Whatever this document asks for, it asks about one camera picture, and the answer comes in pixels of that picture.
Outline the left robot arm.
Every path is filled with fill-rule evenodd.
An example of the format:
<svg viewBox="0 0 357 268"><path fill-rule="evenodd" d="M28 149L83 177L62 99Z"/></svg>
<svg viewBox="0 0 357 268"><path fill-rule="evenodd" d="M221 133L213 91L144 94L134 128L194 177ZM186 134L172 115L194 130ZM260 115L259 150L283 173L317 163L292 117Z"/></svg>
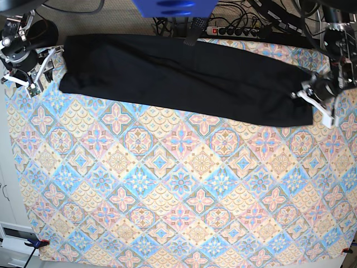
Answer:
<svg viewBox="0 0 357 268"><path fill-rule="evenodd" d="M311 79L301 83L302 89L292 93L292 98L302 98L322 113L322 124L328 128L339 125L336 115L339 95L356 88L356 38L350 15L356 12L356 4L341 1L333 5L332 1L317 1L317 8L322 8L326 27L323 46L315 43L305 24L308 14L305 12L306 1L298 4L292 1L300 14L302 31L312 46L329 58L330 71L324 75L312 74Z"/></svg>

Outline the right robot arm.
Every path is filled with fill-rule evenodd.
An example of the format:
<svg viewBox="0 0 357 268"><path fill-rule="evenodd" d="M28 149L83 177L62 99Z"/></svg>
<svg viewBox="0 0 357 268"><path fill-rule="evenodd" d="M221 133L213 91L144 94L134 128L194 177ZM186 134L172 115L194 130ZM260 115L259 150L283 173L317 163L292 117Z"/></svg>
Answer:
<svg viewBox="0 0 357 268"><path fill-rule="evenodd" d="M6 68L1 83L24 87L29 98L43 92L41 77L53 80L53 58L63 52L57 46L57 26L43 18L34 22L36 8L45 1L1 1L1 62Z"/></svg>

